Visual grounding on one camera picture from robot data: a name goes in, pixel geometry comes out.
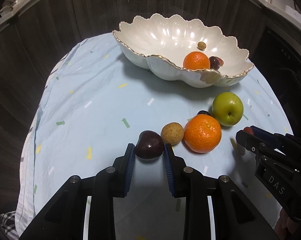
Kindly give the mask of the person right hand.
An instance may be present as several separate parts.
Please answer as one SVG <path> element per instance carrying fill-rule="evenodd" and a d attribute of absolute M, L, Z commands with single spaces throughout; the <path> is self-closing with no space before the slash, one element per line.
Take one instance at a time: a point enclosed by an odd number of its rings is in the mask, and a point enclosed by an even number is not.
<path fill-rule="evenodd" d="M 274 231 L 280 240 L 301 239 L 301 223 L 294 222 L 284 209 L 280 211 Z"/>

